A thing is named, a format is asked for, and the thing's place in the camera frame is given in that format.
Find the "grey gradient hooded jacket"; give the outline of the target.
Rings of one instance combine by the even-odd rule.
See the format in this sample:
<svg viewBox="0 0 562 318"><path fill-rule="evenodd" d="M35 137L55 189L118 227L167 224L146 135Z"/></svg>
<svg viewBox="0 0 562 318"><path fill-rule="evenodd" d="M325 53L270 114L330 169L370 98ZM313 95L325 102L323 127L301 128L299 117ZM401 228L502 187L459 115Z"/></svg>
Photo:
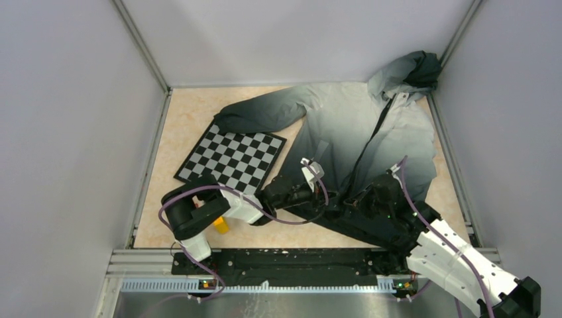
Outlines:
<svg viewBox="0 0 562 318"><path fill-rule="evenodd" d="M304 182L301 160L324 169L323 182L335 193L324 216L303 203L289 211L348 237L387 246L398 236L388 218L365 223L347 205L375 177L405 161L413 201L424 200L437 172L431 119L418 101L437 87L442 71L434 53L416 51L381 67L366 82L298 85L228 105L215 116L221 133L273 133L304 123L279 174Z"/></svg>

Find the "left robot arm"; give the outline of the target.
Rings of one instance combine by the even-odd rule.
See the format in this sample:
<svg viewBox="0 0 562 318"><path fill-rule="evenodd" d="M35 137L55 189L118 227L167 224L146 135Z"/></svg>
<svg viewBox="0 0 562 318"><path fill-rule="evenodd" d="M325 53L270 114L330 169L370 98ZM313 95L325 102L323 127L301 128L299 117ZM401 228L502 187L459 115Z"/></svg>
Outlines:
<svg viewBox="0 0 562 318"><path fill-rule="evenodd" d="M189 254L188 266L197 274L208 272L212 266L211 247L204 231L218 219L238 219L249 225L267 221L281 222L278 209L311 204L320 218L336 193L327 191L321 179L312 177L300 185L288 178L276 177L262 190L243 194L205 175L187 182L161 199L159 218L172 231L175 240Z"/></svg>

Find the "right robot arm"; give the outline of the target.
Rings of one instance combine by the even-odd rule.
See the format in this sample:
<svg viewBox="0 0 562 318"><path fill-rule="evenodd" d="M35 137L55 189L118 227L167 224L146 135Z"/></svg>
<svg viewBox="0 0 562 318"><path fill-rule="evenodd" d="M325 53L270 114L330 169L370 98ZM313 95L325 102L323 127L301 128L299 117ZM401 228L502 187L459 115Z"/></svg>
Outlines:
<svg viewBox="0 0 562 318"><path fill-rule="evenodd" d="M477 317L539 317L541 287L517 278L461 238L424 201L414 201L391 171L346 200L352 223L391 253L397 273L420 274Z"/></svg>

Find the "black white checkerboard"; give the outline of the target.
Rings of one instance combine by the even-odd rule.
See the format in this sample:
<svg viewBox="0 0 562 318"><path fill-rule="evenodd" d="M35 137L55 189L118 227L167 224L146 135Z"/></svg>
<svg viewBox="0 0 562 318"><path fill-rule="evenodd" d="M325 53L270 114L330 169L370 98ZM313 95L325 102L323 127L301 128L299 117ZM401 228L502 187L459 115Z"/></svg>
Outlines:
<svg viewBox="0 0 562 318"><path fill-rule="evenodd" d="M181 182L211 174L244 194L261 190L286 139L269 132L221 133L212 121L174 174Z"/></svg>

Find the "yellow block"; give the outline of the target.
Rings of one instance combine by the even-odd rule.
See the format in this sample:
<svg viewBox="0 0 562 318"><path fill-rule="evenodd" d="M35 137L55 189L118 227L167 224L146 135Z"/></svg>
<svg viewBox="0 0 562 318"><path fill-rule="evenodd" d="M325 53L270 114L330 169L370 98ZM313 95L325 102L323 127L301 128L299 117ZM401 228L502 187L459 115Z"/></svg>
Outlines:
<svg viewBox="0 0 562 318"><path fill-rule="evenodd" d="M230 231L230 228L224 217L219 217L214 220L213 226L215 230L221 235L224 235Z"/></svg>

